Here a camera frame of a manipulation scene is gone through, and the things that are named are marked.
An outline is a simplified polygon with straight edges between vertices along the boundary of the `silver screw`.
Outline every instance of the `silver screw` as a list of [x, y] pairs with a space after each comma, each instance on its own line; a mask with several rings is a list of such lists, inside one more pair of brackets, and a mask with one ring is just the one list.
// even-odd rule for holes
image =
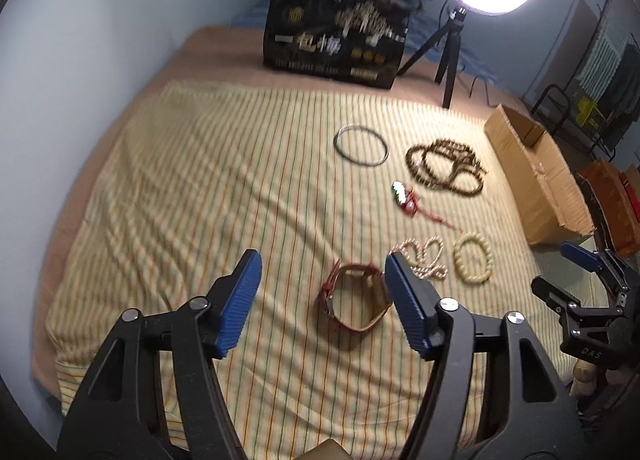
[[509, 312], [507, 319], [515, 325], [524, 323], [524, 316], [520, 312]]
[[189, 300], [189, 307], [192, 310], [202, 310], [207, 306], [209, 306], [209, 300], [204, 296], [194, 297], [193, 299]]
[[446, 310], [447, 312], [455, 312], [458, 309], [459, 304], [452, 297], [443, 297], [440, 300], [440, 306], [442, 307], [443, 310]]
[[131, 321], [135, 321], [136, 319], [138, 319], [138, 315], [138, 310], [136, 310], [135, 308], [127, 308], [122, 313], [122, 320], [130, 323]]

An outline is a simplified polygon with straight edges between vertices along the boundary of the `black cardboard box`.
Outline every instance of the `black cardboard box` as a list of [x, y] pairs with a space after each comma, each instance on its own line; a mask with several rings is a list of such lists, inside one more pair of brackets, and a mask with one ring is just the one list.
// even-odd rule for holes
[[264, 64], [389, 89], [409, 16], [374, 0], [271, 0]]

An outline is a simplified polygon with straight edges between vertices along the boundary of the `striped towel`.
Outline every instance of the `striped towel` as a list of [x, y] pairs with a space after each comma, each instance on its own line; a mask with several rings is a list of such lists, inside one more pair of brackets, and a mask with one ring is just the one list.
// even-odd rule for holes
[[[332, 147], [348, 123], [378, 130], [390, 156], [379, 167], [348, 164]], [[418, 189], [423, 206], [469, 231], [495, 255], [483, 286], [452, 270], [456, 233], [408, 218], [390, 184], [410, 181], [406, 150], [437, 137], [471, 145], [485, 168], [474, 198]], [[379, 157], [365, 135], [346, 135], [359, 158]], [[398, 456], [420, 405], [431, 365], [404, 337], [392, 308], [366, 335], [345, 332], [317, 302], [337, 259], [383, 266], [389, 250], [439, 234], [450, 273], [434, 285], [470, 311], [529, 320], [563, 377], [557, 317], [530, 293], [537, 274], [586, 304], [606, 302], [599, 283], [559, 253], [527, 246], [506, 177], [482, 123], [424, 104], [365, 94], [174, 83], [128, 122], [95, 183], [47, 317], [68, 407], [87, 365], [120, 313], [175, 310], [206, 293], [247, 248], [264, 260], [263, 279], [239, 345], [216, 362], [231, 418], [249, 458], [289, 459], [327, 438], [355, 459]], [[470, 267], [482, 266], [469, 254]], [[359, 289], [340, 289], [340, 316], [354, 325], [374, 307]], [[172, 440], [185, 446], [169, 354], [161, 358]], [[473, 439], [482, 393], [481, 358], [462, 443]]]

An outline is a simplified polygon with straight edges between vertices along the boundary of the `black tripod stand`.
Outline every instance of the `black tripod stand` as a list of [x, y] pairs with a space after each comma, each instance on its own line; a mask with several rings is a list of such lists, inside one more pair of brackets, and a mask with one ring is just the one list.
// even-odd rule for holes
[[460, 42], [462, 28], [465, 26], [464, 21], [466, 17], [466, 10], [460, 7], [458, 10], [452, 11], [449, 15], [449, 21], [438, 29], [433, 36], [431, 36], [427, 42], [422, 45], [418, 52], [411, 56], [411, 59], [407, 61], [404, 66], [398, 71], [398, 75], [402, 76], [404, 73], [414, 65], [418, 59], [420, 59], [425, 53], [431, 50], [437, 45], [437, 43], [445, 36], [447, 41], [444, 45], [442, 52], [442, 58], [440, 58], [440, 65], [436, 72], [435, 82], [440, 84], [444, 77], [444, 72], [447, 71], [447, 81], [444, 87], [444, 98], [442, 100], [442, 107], [449, 108], [451, 106], [451, 98], [453, 96], [453, 86], [456, 83], [456, 72], [458, 71], [458, 59], [460, 58]]

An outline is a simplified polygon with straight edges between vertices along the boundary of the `blue gripper pad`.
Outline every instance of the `blue gripper pad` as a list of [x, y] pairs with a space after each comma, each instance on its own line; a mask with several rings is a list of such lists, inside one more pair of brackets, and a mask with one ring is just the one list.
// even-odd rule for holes
[[230, 276], [216, 281], [233, 282], [232, 291], [220, 313], [220, 330], [214, 345], [217, 358], [226, 357], [229, 350], [238, 344], [261, 279], [262, 258], [256, 250], [250, 249], [244, 252]]
[[560, 246], [560, 254], [587, 272], [602, 270], [603, 263], [596, 252], [590, 252], [572, 242], [565, 242]]
[[396, 306], [409, 346], [424, 358], [431, 348], [425, 334], [424, 312], [418, 305], [404, 272], [391, 254], [386, 257], [385, 284]]

